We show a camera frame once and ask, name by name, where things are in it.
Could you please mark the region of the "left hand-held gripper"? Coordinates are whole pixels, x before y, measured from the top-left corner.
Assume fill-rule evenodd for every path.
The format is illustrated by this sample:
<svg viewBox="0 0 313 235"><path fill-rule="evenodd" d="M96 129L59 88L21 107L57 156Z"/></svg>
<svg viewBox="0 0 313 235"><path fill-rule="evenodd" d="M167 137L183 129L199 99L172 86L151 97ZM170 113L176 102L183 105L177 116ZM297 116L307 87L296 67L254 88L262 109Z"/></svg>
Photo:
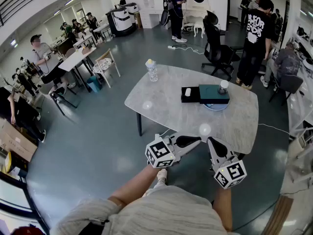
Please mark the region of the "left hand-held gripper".
<svg viewBox="0 0 313 235"><path fill-rule="evenodd" d="M153 168L165 168L180 162L184 155L200 143L201 137L186 132L176 132L165 137L155 134L155 140L146 146L145 156Z"/></svg>

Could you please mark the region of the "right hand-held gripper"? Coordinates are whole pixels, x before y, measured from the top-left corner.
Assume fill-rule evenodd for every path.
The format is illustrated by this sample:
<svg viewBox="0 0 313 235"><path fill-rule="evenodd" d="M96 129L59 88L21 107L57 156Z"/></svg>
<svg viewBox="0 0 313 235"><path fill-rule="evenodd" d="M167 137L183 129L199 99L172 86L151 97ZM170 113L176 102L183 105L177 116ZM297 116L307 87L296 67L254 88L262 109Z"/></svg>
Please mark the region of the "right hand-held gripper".
<svg viewBox="0 0 313 235"><path fill-rule="evenodd" d="M226 141L208 137L208 149L211 156L213 178L222 188L231 188L239 184L246 177L246 169L242 160Z"/></svg>

